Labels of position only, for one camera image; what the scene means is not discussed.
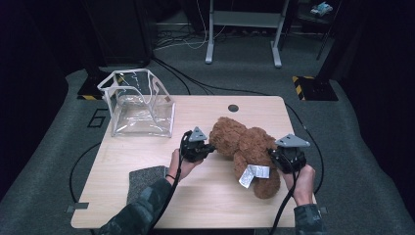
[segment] human hand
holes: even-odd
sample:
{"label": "human hand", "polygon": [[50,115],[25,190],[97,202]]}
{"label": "human hand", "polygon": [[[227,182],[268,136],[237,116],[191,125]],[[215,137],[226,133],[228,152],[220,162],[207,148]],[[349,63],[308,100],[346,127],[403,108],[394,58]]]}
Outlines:
{"label": "human hand", "polygon": [[[168,168],[168,174],[176,177],[177,174],[177,168],[179,167],[179,159],[180,159],[180,155],[179,155],[179,150],[175,149],[174,152],[171,154],[171,162],[170,162],[170,167]],[[199,160],[197,162],[194,163],[190,163],[187,160],[183,160],[182,165],[181,165],[181,172],[180,172],[180,178],[179,181],[184,179],[187,175],[189,175],[189,173],[192,171],[192,169],[194,167],[196,167],[196,165],[199,165],[203,162],[204,160]],[[171,185],[174,182],[174,179],[171,177],[166,177],[165,178]]]}
{"label": "human hand", "polygon": [[[285,174],[281,170],[279,172],[283,175],[288,190],[290,190],[294,185],[294,178],[292,173]],[[314,188],[314,177],[315,177],[315,170],[311,165],[306,164],[300,170],[300,176],[298,176],[296,182],[296,189],[294,190],[294,200],[296,201],[297,206],[306,205],[306,204],[313,204],[312,195],[313,195],[313,188]]]}

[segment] brown teddy bear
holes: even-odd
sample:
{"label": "brown teddy bear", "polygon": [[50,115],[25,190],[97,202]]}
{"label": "brown teddy bear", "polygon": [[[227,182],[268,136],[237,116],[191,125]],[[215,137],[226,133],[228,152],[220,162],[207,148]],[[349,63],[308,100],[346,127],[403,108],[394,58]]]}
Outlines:
{"label": "brown teddy bear", "polygon": [[209,135],[209,143],[225,157],[233,158],[235,176],[240,179],[248,165],[269,166],[269,178],[255,178],[254,193],[258,198],[272,198],[280,189],[277,167],[267,149],[276,149],[275,138],[259,127],[246,128],[229,117],[220,117]]}

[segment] wooden table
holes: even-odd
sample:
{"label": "wooden table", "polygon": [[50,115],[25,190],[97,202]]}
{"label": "wooden table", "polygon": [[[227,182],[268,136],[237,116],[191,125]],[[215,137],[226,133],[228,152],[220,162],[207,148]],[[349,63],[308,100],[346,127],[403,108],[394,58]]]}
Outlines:
{"label": "wooden table", "polygon": [[[220,117],[247,128],[258,126],[275,138],[294,133],[284,101],[263,96],[172,96],[176,102],[173,134],[166,137],[111,137],[107,129],[76,210],[74,228],[99,228],[126,204],[130,171],[155,165],[169,166],[171,153],[188,130],[198,126],[208,136]],[[237,105],[239,111],[228,111]],[[234,176],[233,162],[213,152],[182,180],[156,228],[264,228],[272,227],[287,195],[284,179],[278,194],[268,200],[254,195]],[[294,200],[286,205],[278,226],[294,227]]]}

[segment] clear plastic bag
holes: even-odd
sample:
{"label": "clear plastic bag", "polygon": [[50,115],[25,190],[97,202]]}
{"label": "clear plastic bag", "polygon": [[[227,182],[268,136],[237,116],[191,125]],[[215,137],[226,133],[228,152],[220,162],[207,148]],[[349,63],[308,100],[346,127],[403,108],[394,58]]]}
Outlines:
{"label": "clear plastic bag", "polygon": [[112,136],[171,137],[175,103],[152,72],[115,70],[97,87],[109,106]]}

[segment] white tag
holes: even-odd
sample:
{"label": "white tag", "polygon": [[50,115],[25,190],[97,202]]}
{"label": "white tag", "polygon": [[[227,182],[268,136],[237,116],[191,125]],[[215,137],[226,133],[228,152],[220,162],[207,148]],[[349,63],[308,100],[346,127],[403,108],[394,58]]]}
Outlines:
{"label": "white tag", "polygon": [[242,186],[249,188],[254,177],[269,178],[269,166],[248,164],[247,168],[239,179],[239,183]]}

